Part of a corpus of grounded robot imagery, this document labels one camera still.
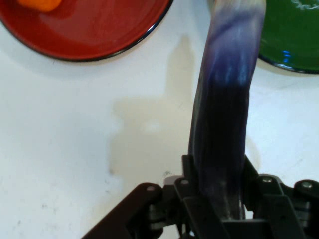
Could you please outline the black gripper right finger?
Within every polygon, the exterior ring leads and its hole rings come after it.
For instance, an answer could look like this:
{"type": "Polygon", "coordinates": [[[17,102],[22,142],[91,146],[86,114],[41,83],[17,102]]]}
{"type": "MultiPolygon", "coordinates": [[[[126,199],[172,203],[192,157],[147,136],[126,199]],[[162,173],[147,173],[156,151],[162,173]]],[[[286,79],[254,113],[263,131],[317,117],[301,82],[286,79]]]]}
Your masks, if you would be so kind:
{"type": "Polygon", "coordinates": [[[293,187],[277,176],[259,174],[248,158],[243,172],[243,204],[263,219],[275,239],[319,237],[319,183],[304,179],[293,187]]]}

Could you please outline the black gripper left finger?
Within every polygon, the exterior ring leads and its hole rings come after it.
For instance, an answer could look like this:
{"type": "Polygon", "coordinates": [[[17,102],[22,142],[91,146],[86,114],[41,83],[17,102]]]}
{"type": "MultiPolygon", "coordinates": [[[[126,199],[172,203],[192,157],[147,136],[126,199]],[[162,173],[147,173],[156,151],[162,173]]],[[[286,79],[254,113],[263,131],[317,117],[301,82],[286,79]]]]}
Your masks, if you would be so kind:
{"type": "Polygon", "coordinates": [[[176,225],[181,239],[224,239],[226,229],[197,188],[193,158],[182,156],[183,175],[163,187],[142,183],[85,235],[86,239],[158,239],[176,225]]]}

